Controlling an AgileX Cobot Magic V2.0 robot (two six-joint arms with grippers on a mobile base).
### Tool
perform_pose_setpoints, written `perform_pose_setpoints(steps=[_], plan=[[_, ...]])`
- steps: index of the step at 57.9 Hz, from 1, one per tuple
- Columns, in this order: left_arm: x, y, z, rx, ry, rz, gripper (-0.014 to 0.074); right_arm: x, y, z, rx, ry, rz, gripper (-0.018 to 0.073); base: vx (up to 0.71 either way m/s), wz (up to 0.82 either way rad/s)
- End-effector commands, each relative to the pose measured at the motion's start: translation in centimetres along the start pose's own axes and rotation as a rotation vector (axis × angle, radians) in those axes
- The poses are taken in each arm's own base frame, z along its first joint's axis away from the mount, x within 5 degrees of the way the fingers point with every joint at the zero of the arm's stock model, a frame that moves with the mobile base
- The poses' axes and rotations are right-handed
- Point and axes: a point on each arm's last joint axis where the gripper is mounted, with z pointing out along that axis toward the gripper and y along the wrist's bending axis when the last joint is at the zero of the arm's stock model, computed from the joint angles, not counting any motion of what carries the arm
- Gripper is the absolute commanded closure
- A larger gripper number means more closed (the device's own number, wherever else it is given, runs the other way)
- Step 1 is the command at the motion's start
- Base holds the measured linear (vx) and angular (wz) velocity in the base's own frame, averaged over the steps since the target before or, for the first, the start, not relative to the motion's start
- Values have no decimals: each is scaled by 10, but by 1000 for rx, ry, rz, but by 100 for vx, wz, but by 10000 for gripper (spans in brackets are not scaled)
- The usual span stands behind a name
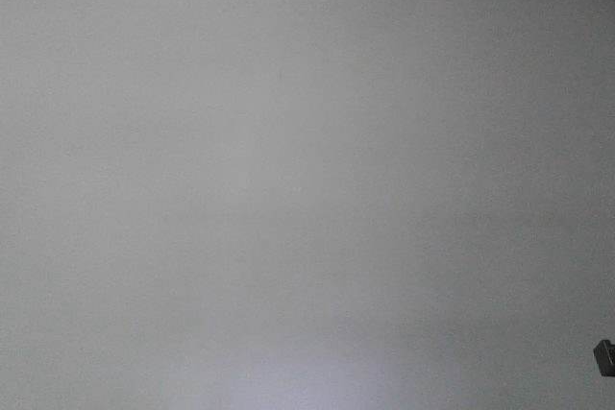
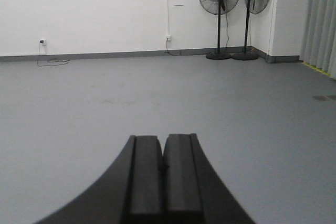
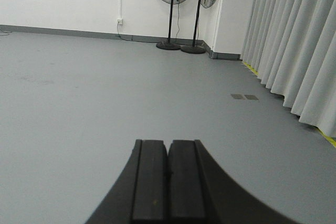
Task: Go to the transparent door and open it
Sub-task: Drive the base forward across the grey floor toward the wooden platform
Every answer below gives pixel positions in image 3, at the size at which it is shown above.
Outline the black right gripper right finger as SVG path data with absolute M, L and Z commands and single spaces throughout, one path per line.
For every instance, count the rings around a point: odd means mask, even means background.
M 169 150 L 170 223 L 295 223 L 234 181 L 201 141 Z

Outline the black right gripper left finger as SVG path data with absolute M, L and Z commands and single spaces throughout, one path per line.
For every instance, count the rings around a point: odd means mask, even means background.
M 166 223 L 163 141 L 136 140 L 123 171 L 87 223 Z

